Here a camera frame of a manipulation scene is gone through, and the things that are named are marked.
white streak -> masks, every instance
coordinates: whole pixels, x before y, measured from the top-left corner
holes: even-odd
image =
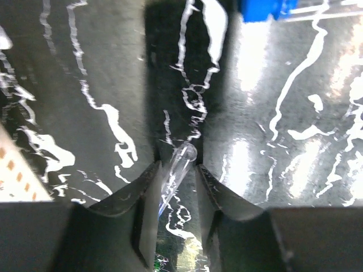
[[[276,148],[276,146],[272,145],[272,144],[271,144],[271,143],[269,143],[269,142],[268,142],[266,145],[267,145],[267,146],[269,146],[269,147],[271,147],[271,148]]]
[[[79,70],[81,71],[81,73],[83,75],[87,75],[87,71],[85,69],[85,67],[83,66],[83,61],[82,61],[82,55],[84,54],[81,45],[78,42],[77,39],[77,35],[78,35],[78,30],[77,27],[75,25],[75,13],[74,13],[74,9],[76,7],[81,7],[81,6],[85,6],[87,5],[87,0],[80,0],[77,3],[72,3],[70,5],[67,6],[67,10],[68,10],[68,16],[69,16],[69,27],[70,27],[70,39],[72,41],[73,47],[75,49],[75,51],[73,51],[73,54],[75,55],[75,59],[77,61],[77,65]]]
[[[301,141],[301,140],[306,140],[311,138],[314,135],[317,134],[321,134],[324,136],[329,136],[334,134],[334,131],[329,131],[329,132],[322,132],[320,129],[318,129],[315,125],[312,125],[310,127],[308,127],[306,130],[304,130],[303,132],[297,132],[296,130],[288,130],[288,133],[291,135],[291,137],[293,137],[295,140]]]
[[[354,124],[353,126],[347,130],[346,135],[347,138],[347,146],[345,148],[345,152],[348,152],[354,148],[353,140],[355,139],[363,139],[363,120],[361,118],[363,114],[363,105],[358,104],[355,102],[355,100],[359,100],[363,97],[362,92],[362,86],[363,86],[363,73],[361,73],[360,76],[356,77],[352,84],[351,84],[351,90],[349,92],[349,101],[351,102],[351,105],[355,105],[358,107],[358,109],[350,112],[350,115],[354,115]]]
[[[272,191],[272,188],[273,188],[273,184],[272,184],[272,173],[273,173],[273,169],[275,168],[276,164],[277,164],[277,160],[273,157],[270,157],[270,159],[273,159],[273,164],[272,166],[270,167],[270,170],[268,171],[268,185],[269,187],[267,188],[267,191],[266,191],[266,201],[268,201],[268,198],[269,198],[269,195],[270,195],[270,192]]]
[[[61,181],[61,183],[65,183],[68,179],[66,177],[70,176],[70,174],[61,174],[58,175],[58,179]]]
[[[222,175],[220,178],[220,183],[223,183],[223,180],[225,179],[226,176],[226,165],[227,165],[227,154],[223,155],[223,165],[222,165]]]
[[[314,172],[316,160],[319,155],[321,141],[308,141],[305,144],[305,153],[300,157],[299,163],[292,175],[290,195],[298,198],[308,184],[311,174]]]
[[[38,134],[26,126],[21,126],[18,130],[24,132],[28,137],[30,146],[35,150],[35,154],[42,156],[47,161],[44,175],[41,177],[43,182],[48,183],[48,173],[56,172],[63,167],[72,166],[75,162],[75,156],[67,150],[56,145],[54,138],[48,134]],[[50,158],[43,154],[47,151],[57,159]]]
[[[106,193],[108,193],[108,195],[110,196],[112,194],[112,191],[110,190],[109,187],[106,186],[105,183],[102,182],[102,180],[100,179],[97,179],[97,181],[94,181],[94,180],[90,180],[89,178],[88,179],[85,179],[83,181],[89,181],[95,185],[97,185],[98,187],[100,187],[102,190],[104,190]]]
[[[90,195],[86,194],[86,192],[85,192],[85,191],[79,190],[79,189],[74,188],[74,187],[69,187],[69,189],[76,190],[76,191],[80,192],[81,194],[83,194],[84,196],[86,196],[86,197],[88,197],[88,198],[91,198],[91,199],[92,199],[92,200],[94,200],[94,201],[97,201],[97,202],[100,202],[100,201],[101,201],[101,200],[100,200],[100,199],[98,199],[98,198],[94,198],[94,197],[92,197],[92,196],[90,196]]]
[[[78,204],[81,204],[81,205],[86,203],[85,199],[79,199],[79,198],[72,198],[71,201],[72,202],[77,202]]]
[[[355,172],[361,172],[363,168],[363,156],[359,151],[356,151],[355,160],[348,160],[347,164],[349,165],[349,173],[348,177],[353,177]]]
[[[86,0],[80,0],[77,3],[73,3],[67,6],[68,14],[69,14],[69,27],[70,27],[70,39],[72,41],[72,45],[75,49],[73,52],[77,61],[77,65],[83,76],[87,76],[87,70],[83,65],[82,55],[84,54],[81,45],[77,39],[78,30],[75,24],[75,13],[74,9],[76,7],[87,5]],[[89,93],[89,84],[87,80],[81,79],[79,81],[81,84],[81,92],[87,99],[88,104],[97,110],[104,111],[107,116],[108,124],[112,130],[113,135],[119,141],[119,143],[115,144],[115,152],[117,152],[122,160],[121,166],[124,168],[130,168],[134,162],[129,157],[131,154],[132,159],[136,162],[138,160],[136,147],[133,142],[133,139],[120,127],[119,124],[119,115],[120,112],[109,104],[103,104],[100,107],[96,105],[94,98]],[[120,144],[126,144],[128,147],[126,149],[122,149]]]
[[[122,175],[121,175],[121,169],[120,169],[120,167],[118,165],[115,165],[115,176],[118,177],[119,179],[122,179],[126,183],[130,183],[130,181],[128,181],[127,179],[125,179],[124,177],[122,177]]]
[[[319,17],[319,20],[325,20],[325,19],[333,19],[333,18],[341,18],[341,17],[351,17],[351,16],[359,16],[363,15],[363,11],[351,11],[351,12],[338,12],[338,13],[330,13],[330,14],[322,14]],[[314,20],[315,15],[312,16],[304,16],[300,18],[287,18],[285,22],[298,22],[298,21],[307,21],[307,20]]]
[[[257,124],[257,126],[259,126],[259,128],[261,128],[261,130],[264,132],[264,133],[266,133],[266,130],[265,130],[265,128],[262,126],[262,125],[260,125],[259,123],[256,123]]]
[[[56,55],[56,47],[52,40],[52,27],[48,24],[47,18],[50,14],[50,0],[43,0],[43,11],[40,14],[39,21],[44,26],[43,37],[46,39],[52,55]]]
[[[12,42],[0,25],[0,50],[8,50],[10,48],[12,48]]]
[[[356,201],[356,198],[355,197],[352,197],[351,199],[345,201],[342,205],[344,207],[349,207],[349,206],[352,206],[355,201]]]
[[[77,170],[77,172],[81,173],[85,179],[88,178],[88,175],[87,175],[87,173],[85,171]]]
[[[284,179],[286,177],[286,174],[295,168],[295,166],[300,162],[302,157],[304,157],[304,154],[297,155],[293,160],[291,160],[291,163],[285,168],[284,171],[281,172],[280,178]]]
[[[314,103],[314,108],[316,112],[320,112],[323,110],[324,106],[323,106],[323,102],[322,99],[320,98],[319,95],[314,94],[314,95],[309,95],[307,97],[311,102]]]
[[[288,148],[287,146],[284,146],[283,144],[280,144],[280,143],[278,143],[277,145],[282,147],[282,148]]]
[[[27,100],[36,101],[35,97],[33,96],[33,94],[31,94],[30,92],[28,92],[27,90],[25,90],[22,86],[20,86],[18,84],[18,81],[16,80],[16,77],[15,77],[15,71],[11,67],[9,61],[7,61],[5,54],[3,54],[2,52],[0,52],[0,60],[2,61],[2,63],[4,64],[4,67],[6,68],[6,70],[8,72],[8,74],[6,74],[6,73],[0,74],[0,86],[1,86],[2,92],[9,98],[12,97],[13,95],[20,97],[19,104],[27,111],[27,113],[29,115],[29,117],[26,118],[26,121],[33,125],[36,125],[34,111],[27,104]],[[10,94],[8,91],[9,87],[13,87],[16,92]]]
[[[318,31],[318,34],[316,34],[316,37],[313,41],[313,44],[311,45],[311,48],[306,56],[306,59],[303,62],[301,62],[301,64],[298,67],[296,67],[296,69],[289,75],[288,80],[286,81],[284,87],[281,90],[280,96],[277,99],[277,104],[275,107],[276,115],[274,116],[274,118],[271,119],[269,124],[270,130],[273,132],[273,137],[271,139],[272,141],[275,141],[278,136],[276,125],[281,120],[282,117],[280,111],[281,104],[286,98],[295,78],[306,68],[314,64],[315,61],[317,61],[317,59],[322,54],[324,48],[324,37],[328,34],[328,32],[325,29],[318,27],[318,23],[320,20],[319,17],[328,9],[329,9],[328,0],[324,0],[324,4],[320,6],[319,11],[315,15],[316,17],[312,23],[313,29]]]
[[[56,185],[53,187],[53,190],[58,191],[58,196],[59,197],[65,197],[65,190],[68,190],[68,184],[61,184],[61,185]]]
[[[193,4],[194,0],[187,0],[185,4],[185,9],[183,15],[181,17],[180,22],[180,37],[178,41],[179,47],[179,55],[178,55],[178,62],[175,65],[176,67],[172,67],[177,69],[181,72],[182,76],[184,77],[185,81],[189,84],[189,87],[182,89],[183,93],[183,100],[185,105],[193,110],[198,111],[201,113],[201,116],[192,116],[191,118],[191,126],[193,127],[191,135],[187,137],[187,141],[191,141],[192,139],[199,139],[201,133],[198,129],[198,123],[204,122],[206,115],[208,114],[206,107],[204,105],[202,96],[200,92],[195,91],[195,87],[202,87],[202,92],[209,89],[210,87],[210,79],[212,74],[217,73],[220,71],[218,61],[221,58],[223,42],[227,30],[227,22],[228,17],[227,13],[221,4],[216,0],[202,0],[203,2],[203,20],[207,27],[208,35],[210,38],[209,46],[208,46],[208,53],[210,55],[211,62],[213,66],[207,69],[206,76],[204,78],[204,85],[197,85],[197,84],[190,84],[187,75],[184,71],[184,59],[186,53],[185,47],[185,33],[187,31],[187,22],[189,17],[192,15],[193,11],[198,11]],[[189,102],[189,95],[187,91],[194,92],[198,99]]]
[[[164,121],[164,127],[165,127],[165,141],[168,145],[173,146],[174,148],[175,145],[173,144],[170,136],[171,136],[171,131],[170,131],[170,116],[167,110],[164,110],[164,114],[165,114],[165,121]]]
[[[335,162],[333,165],[333,169],[331,170],[330,174],[327,177],[327,182],[325,182],[326,187],[324,189],[322,189],[319,193],[316,194],[316,197],[319,198],[322,194],[324,194],[327,190],[329,190],[330,188],[333,187],[333,182],[341,180],[341,176],[337,175],[335,173],[336,171],[336,167],[339,165],[339,163],[341,162],[341,154],[337,154],[335,156]]]
[[[100,187],[101,189],[103,189],[106,193],[108,193],[109,195],[112,194],[112,191],[111,189],[105,184],[102,182],[102,180],[100,179],[97,179],[97,182],[95,182],[95,184]]]
[[[172,209],[171,206],[168,205],[168,208],[171,210],[171,212],[168,215],[168,223],[165,226],[166,230],[168,230],[168,232],[170,232],[171,234],[174,234],[175,236],[179,236],[179,237],[181,237],[183,239],[188,239],[188,238],[192,239],[195,246],[198,249],[202,249],[201,242],[198,241],[196,236],[192,232],[188,232],[188,231],[183,230],[184,224],[186,222],[190,221],[192,219],[192,217],[190,215],[190,212],[183,205],[179,204],[180,198],[177,197],[176,195],[174,195],[174,198],[176,199],[177,205],[179,206],[179,208],[178,208],[178,210],[176,212],[176,215],[177,215],[179,221],[176,223],[176,225],[180,226],[180,228],[171,228],[170,227],[171,217],[172,217],[172,213],[173,213],[174,209]],[[185,218],[180,216],[181,209],[184,209],[187,212],[187,216]]]

pegboard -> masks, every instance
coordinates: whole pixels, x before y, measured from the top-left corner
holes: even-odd
[[[51,200],[19,148],[0,124],[0,202]]]

blue object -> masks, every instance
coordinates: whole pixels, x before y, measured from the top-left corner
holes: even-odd
[[[299,0],[241,0],[243,20],[248,22],[266,21],[272,14],[275,20],[290,16]]]

clear plastic tube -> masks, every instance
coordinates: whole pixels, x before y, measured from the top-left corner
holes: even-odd
[[[319,19],[348,17],[363,15],[363,0],[299,0],[298,6],[290,10],[287,22],[313,20],[315,14],[323,8],[322,5],[329,5],[329,9],[319,15]]]
[[[168,167],[164,171],[159,217],[196,159],[197,150],[191,143],[184,142],[174,151]]]

dark gray surface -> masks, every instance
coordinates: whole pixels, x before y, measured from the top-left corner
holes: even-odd
[[[185,32],[188,82],[172,67],[182,45],[184,8],[193,2],[198,11]],[[230,0],[48,3],[1,4],[0,25],[14,44],[1,54],[1,82],[10,93],[1,104],[3,124],[40,177],[48,177],[53,196],[89,206],[126,184],[115,166],[131,182],[155,156],[165,162],[172,145],[198,130],[201,137],[192,142],[206,167],[261,207],[349,206],[363,199],[363,17],[322,20],[318,27],[242,24]],[[208,46],[211,40],[221,45],[223,10],[228,28],[220,71],[209,88],[193,91],[190,85],[204,85],[208,69],[217,67]],[[87,102],[85,83],[95,105]],[[24,102],[36,125],[26,121],[29,110],[18,86],[34,96]],[[312,101],[319,98],[323,109],[315,110]],[[119,113],[109,119],[111,126],[106,108]],[[17,130],[24,125],[38,137]],[[129,138],[119,136],[120,128]],[[137,160],[132,152],[123,159],[115,152],[115,145],[133,143]],[[157,252],[168,259],[166,270],[207,271],[197,217],[190,173],[160,221]]]

